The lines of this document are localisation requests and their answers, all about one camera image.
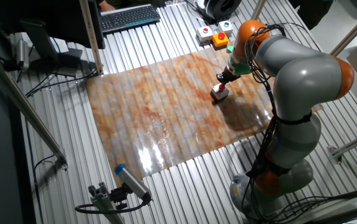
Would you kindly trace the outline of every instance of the red button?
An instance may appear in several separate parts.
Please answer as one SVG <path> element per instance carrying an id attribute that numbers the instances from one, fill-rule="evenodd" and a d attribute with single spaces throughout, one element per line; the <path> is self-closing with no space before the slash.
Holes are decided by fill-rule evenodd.
<path id="1" fill-rule="evenodd" d="M 220 40 L 224 40 L 225 37 L 226 37 L 226 34 L 223 32 L 218 34 L 218 39 L 220 39 Z"/>
<path id="2" fill-rule="evenodd" d="M 220 90 L 220 91 L 224 91 L 225 89 L 226 89 L 226 86 L 224 86 L 223 84 L 220 84 L 218 86 L 218 90 Z"/>

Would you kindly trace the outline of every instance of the emergency stop button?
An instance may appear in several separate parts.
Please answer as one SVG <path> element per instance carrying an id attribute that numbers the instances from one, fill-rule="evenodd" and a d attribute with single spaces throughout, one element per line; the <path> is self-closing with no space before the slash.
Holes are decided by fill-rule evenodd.
<path id="1" fill-rule="evenodd" d="M 216 48 L 226 47 L 228 44 L 228 41 L 229 41 L 228 37 L 226 36 L 226 34 L 224 32 L 214 34 L 213 38 L 211 40 Z"/>

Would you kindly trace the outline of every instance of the monitor stand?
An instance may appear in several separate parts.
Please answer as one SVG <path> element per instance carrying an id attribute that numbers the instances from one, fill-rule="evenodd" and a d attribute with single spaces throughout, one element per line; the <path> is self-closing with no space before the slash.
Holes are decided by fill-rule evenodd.
<path id="1" fill-rule="evenodd" d="M 40 55 L 40 59 L 30 62 L 29 69 L 41 73 L 75 77 L 80 63 L 95 68 L 95 63 L 81 60 L 82 50 L 68 48 L 68 52 L 58 53 L 41 21 L 21 21 L 24 30 Z"/>

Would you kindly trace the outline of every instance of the keyboard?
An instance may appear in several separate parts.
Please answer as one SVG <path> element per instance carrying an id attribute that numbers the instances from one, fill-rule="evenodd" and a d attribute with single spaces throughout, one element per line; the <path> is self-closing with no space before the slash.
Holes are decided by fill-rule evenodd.
<path id="1" fill-rule="evenodd" d="M 103 33 L 122 31 L 159 21 L 160 16 L 151 4 L 101 12 Z"/>

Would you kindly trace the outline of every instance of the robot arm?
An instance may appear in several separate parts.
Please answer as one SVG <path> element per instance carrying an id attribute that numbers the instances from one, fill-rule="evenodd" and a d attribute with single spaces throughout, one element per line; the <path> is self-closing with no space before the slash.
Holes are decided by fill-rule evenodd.
<path id="1" fill-rule="evenodd" d="M 259 21 L 241 25 L 227 66 L 217 74 L 222 85 L 238 79 L 242 74 L 236 72 L 237 67 L 248 62 L 250 52 L 245 51 L 246 44 L 253 41 L 252 59 L 259 70 L 275 77 L 272 90 L 275 131 L 265 153 L 255 161 L 256 170 L 235 176 L 230 186 L 234 205 L 245 214 L 252 213 L 250 194 L 243 190 L 251 179 L 255 184 L 250 191 L 261 205 L 312 181 L 312 168 L 304 158 L 318 144 L 321 122 L 311 114 L 311 109 L 318 103 L 344 96 L 354 80 L 352 67 L 336 57 L 271 32 L 258 32 L 255 36 L 263 27 L 266 26 Z"/>

